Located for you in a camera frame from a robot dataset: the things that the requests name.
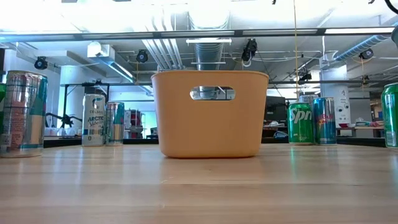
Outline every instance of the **desk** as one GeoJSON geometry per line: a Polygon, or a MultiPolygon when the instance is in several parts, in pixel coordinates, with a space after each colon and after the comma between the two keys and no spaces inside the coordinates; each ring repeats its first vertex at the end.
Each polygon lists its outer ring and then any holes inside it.
{"type": "Polygon", "coordinates": [[[375,135],[375,131],[380,131],[380,130],[384,130],[384,126],[379,126],[379,127],[362,127],[362,126],[358,126],[358,127],[352,127],[352,128],[336,128],[337,131],[337,136],[340,135],[340,131],[341,130],[351,130],[353,132],[353,137],[356,137],[356,130],[373,130],[373,136],[375,135]]]}
{"type": "Polygon", "coordinates": [[[1,224],[398,220],[398,154],[261,145],[245,159],[168,159],[156,145],[57,147],[0,159],[1,224]]]}

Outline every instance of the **fluorescent light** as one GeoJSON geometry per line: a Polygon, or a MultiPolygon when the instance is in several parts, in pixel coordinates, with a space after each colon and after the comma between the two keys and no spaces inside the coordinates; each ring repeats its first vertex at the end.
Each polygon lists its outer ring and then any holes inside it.
{"type": "Polygon", "coordinates": [[[182,31],[182,32],[162,32],[162,37],[163,38],[179,38],[179,37],[224,37],[224,36],[233,36],[234,31],[231,30],[215,30],[215,31],[209,31],[209,30],[202,30],[202,31],[182,31]]]}
{"type": "MultiPolygon", "coordinates": [[[[287,30],[245,30],[243,31],[243,35],[288,35],[294,34],[295,31],[293,29],[287,30]]],[[[316,29],[299,29],[297,30],[297,34],[316,34],[316,29]]]]}
{"type": "Polygon", "coordinates": [[[390,34],[395,27],[327,29],[325,34],[390,34]]]}
{"type": "Polygon", "coordinates": [[[202,43],[232,43],[231,39],[214,39],[214,38],[201,38],[201,39],[187,39],[187,44],[202,44],[202,43]]]}

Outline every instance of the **soda can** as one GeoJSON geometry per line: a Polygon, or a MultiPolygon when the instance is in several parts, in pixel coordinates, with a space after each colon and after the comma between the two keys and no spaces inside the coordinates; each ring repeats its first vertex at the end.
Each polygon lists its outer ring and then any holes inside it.
{"type": "Polygon", "coordinates": [[[398,83],[384,86],[381,94],[386,146],[398,148],[398,83]]]}
{"type": "Polygon", "coordinates": [[[2,134],[2,120],[4,118],[4,100],[6,97],[6,84],[0,83],[0,134],[2,134]]]}
{"type": "Polygon", "coordinates": [[[85,94],[83,99],[82,146],[102,146],[105,129],[105,96],[85,94]]]}
{"type": "MultiPolygon", "coordinates": [[[[318,95],[311,94],[311,95],[301,95],[299,97],[299,102],[301,103],[308,103],[311,106],[311,112],[312,112],[312,120],[315,121],[315,118],[313,116],[313,100],[318,98],[318,95]]],[[[316,139],[316,133],[315,133],[315,122],[313,122],[313,140],[315,142],[316,139]]]]}
{"type": "Polygon", "coordinates": [[[333,97],[321,97],[313,101],[315,117],[315,142],[320,145],[336,144],[335,101],[333,97]]]}
{"type": "Polygon", "coordinates": [[[107,146],[122,146],[124,139],[124,103],[108,102],[106,104],[106,137],[107,146]]]}
{"type": "Polygon", "coordinates": [[[308,103],[292,103],[288,108],[289,143],[299,145],[313,144],[313,121],[308,103]]]}
{"type": "Polygon", "coordinates": [[[301,103],[308,103],[308,104],[310,105],[310,107],[311,107],[311,110],[312,110],[312,108],[313,108],[312,103],[313,103],[313,100],[316,99],[316,98],[318,98],[318,95],[315,95],[315,94],[311,94],[311,95],[301,95],[301,96],[298,98],[298,100],[299,100],[299,102],[301,102],[301,103]]]}
{"type": "Polygon", "coordinates": [[[8,72],[0,146],[2,157],[41,155],[47,85],[47,77],[38,73],[8,72]]]}

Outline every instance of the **sparkling water can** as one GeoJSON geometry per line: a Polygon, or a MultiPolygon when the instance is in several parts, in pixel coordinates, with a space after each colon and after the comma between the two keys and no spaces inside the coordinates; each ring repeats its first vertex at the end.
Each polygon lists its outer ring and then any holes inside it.
{"type": "Polygon", "coordinates": [[[85,94],[83,99],[82,146],[102,146],[105,129],[105,96],[85,94]]]}

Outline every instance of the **white column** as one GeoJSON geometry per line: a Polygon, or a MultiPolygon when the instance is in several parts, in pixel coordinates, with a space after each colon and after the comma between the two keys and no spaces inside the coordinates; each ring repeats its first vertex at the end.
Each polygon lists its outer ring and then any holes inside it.
{"type": "MultiPolygon", "coordinates": [[[[82,67],[77,66],[63,66],[61,68],[61,80],[60,84],[71,84],[71,83],[84,83],[88,82],[88,78],[85,75],[85,70],[82,67]]],[[[85,89],[82,86],[68,87],[67,96],[67,109],[66,114],[69,116],[75,116],[77,118],[83,118],[83,97],[85,95],[85,89]]],[[[63,98],[65,96],[65,87],[60,87],[60,98],[58,103],[58,115],[63,116],[63,98]]],[[[73,119],[73,127],[81,128],[82,123],[78,120],[73,119]]],[[[58,120],[58,126],[61,126],[61,121],[58,120]]]]}
{"type": "MultiPolygon", "coordinates": [[[[321,70],[320,80],[347,80],[347,66],[321,70]]],[[[351,123],[351,106],[349,105],[348,85],[344,83],[321,84],[321,97],[335,99],[336,127],[338,124],[351,123]]]]}

